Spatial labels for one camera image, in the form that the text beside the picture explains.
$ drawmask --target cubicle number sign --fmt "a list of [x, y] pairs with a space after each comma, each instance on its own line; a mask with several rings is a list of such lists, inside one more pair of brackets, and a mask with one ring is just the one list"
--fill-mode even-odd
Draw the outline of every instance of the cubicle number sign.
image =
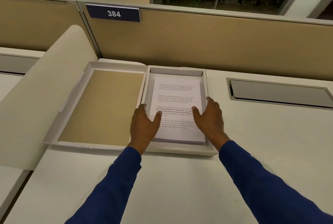
[[91, 18], [140, 22], [138, 8], [86, 4]]

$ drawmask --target stack of paper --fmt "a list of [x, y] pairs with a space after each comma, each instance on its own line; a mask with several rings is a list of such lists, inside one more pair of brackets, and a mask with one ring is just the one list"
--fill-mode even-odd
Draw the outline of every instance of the stack of paper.
[[204, 143], [204, 134], [196, 126], [192, 106], [202, 113], [200, 81], [157, 75], [152, 93], [149, 119], [162, 111], [155, 140], [183, 143]]

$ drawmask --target forearm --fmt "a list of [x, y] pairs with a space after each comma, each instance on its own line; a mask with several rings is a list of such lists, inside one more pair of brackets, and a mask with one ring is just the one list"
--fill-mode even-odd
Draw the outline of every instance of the forearm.
[[66, 222], [120, 223], [131, 189], [140, 170], [141, 156], [127, 147], [110, 166], [103, 180], [96, 185], [85, 203]]
[[333, 223], [332, 216], [267, 171], [235, 142], [226, 142], [219, 158], [260, 224]]

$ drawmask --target number 384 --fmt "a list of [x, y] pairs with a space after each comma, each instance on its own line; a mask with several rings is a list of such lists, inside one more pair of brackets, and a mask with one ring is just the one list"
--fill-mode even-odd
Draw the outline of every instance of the number 384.
[[119, 12], [116, 13], [115, 11], [108, 11], [108, 16], [120, 17], [120, 13]]

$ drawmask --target hand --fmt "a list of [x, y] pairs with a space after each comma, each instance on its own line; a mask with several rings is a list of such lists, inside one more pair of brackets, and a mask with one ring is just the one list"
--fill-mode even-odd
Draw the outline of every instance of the hand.
[[149, 143], [154, 139], [161, 123], [162, 112], [156, 113], [154, 121], [149, 120], [145, 110], [146, 104], [141, 104], [134, 110], [131, 122], [131, 141], [127, 145], [135, 148], [140, 155], [144, 153]]
[[207, 97], [205, 112], [200, 115], [199, 110], [195, 106], [192, 107], [192, 112], [198, 128], [219, 151], [222, 145], [230, 140], [223, 131], [224, 122], [219, 104], [212, 98]]

